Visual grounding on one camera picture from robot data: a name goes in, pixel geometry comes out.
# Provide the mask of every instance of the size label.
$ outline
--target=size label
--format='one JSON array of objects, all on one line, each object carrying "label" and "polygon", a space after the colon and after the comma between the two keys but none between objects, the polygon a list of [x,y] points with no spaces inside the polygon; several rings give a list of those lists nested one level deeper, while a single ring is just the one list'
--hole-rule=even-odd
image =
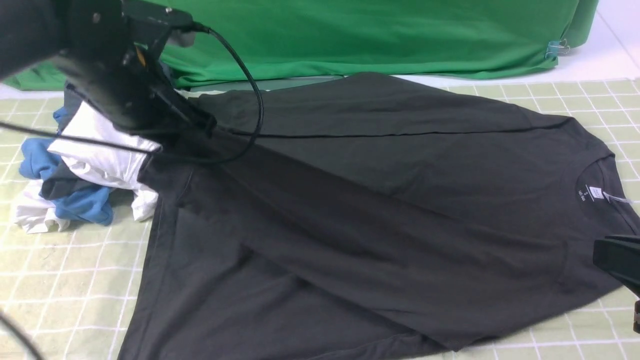
[{"label": "size label", "polygon": [[589,192],[594,199],[604,199],[601,188],[594,188],[593,186],[589,186]]}]

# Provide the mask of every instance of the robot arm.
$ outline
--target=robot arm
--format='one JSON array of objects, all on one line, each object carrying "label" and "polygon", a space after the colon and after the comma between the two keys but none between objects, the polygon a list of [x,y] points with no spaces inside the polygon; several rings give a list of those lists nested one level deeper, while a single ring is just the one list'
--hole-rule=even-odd
[{"label": "robot arm", "polygon": [[0,10],[0,79],[49,60],[120,131],[212,128],[157,65],[167,42],[189,46],[196,29],[190,14],[140,0],[12,1]]}]

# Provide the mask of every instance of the pile of clothes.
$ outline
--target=pile of clothes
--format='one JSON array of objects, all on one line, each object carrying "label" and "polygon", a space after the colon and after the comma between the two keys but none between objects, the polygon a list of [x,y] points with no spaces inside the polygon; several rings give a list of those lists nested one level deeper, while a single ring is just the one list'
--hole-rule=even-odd
[{"label": "pile of clothes", "polygon": [[[58,133],[117,143],[145,150],[158,144],[129,136],[84,102],[71,84],[64,105],[53,113]],[[13,223],[27,233],[64,231],[71,221],[110,225],[110,194],[132,190],[133,217],[151,217],[157,193],[137,181],[145,155],[62,139],[28,138],[21,147],[24,161],[19,172],[29,179],[13,203]]]}]

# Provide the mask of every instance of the white floor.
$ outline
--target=white floor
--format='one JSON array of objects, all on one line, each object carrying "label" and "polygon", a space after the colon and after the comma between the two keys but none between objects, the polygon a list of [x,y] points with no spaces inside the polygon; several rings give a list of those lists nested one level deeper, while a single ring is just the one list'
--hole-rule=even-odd
[{"label": "white floor", "polygon": [[[401,76],[432,86],[539,83],[640,78],[640,2],[600,0],[587,43],[560,58],[548,72],[511,79],[471,81],[436,76]],[[0,84],[0,99],[59,97],[61,92],[20,92]]]}]

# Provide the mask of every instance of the clothing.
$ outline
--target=clothing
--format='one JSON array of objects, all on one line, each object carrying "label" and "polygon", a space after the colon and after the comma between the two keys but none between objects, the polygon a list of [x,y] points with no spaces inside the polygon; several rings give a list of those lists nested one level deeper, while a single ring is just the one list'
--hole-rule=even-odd
[{"label": "clothing", "polygon": [[63,107],[53,114],[53,118],[58,123],[58,133],[67,127],[83,102],[82,97],[76,92],[76,87],[68,81],[65,83],[64,99]]},{"label": "clothing", "polygon": [[[41,179],[44,182],[60,174],[56,172],[61,162],[60,156],[47,151],[52,139],[29,138],[22,144],[24,161],[20,164],[20,175],[28,179]],[[47,194],[55,193],[56,185],[49,183]],[[81,186],[73,193],[64,197],[51,197],[55,205],[55,215],[66,220],[80,220],[101,225],[110,225],[113,221],[113,209],[109,205],[111,189],[95,184]]]},{"label": "clothing", "polygon": [[[129,359],[378,360],[459,350],[620,284],[594,240],[637,234],[614,154],[575,119],[379,74],[265,93],[237,161],[151,158],[161,205]],[[250,92],[203,95],[250,133]],[[246,136],[164,151],[226,158]]]},{"label": "clothing", "polygon": [[27,234],[64,231],[70,221],[56,216],[56,205],[40,196],[42,180],[31,180],[12,202],[12,223]]},{"label": "clothing", "polygon": [[[147,151],[153,151],[159,146],[150,140],[116,130],[107,118],[87,102],[82,103],[62,133]],[[110,188],[132,190],[134,200],[131,208],[136,221],[146,220],[153,215],[157,193],[138,182],[138,172],[145,159],[144,154],[64,139],[53,141],[48,150],[61,156],[71,173],[85,181]]]}]

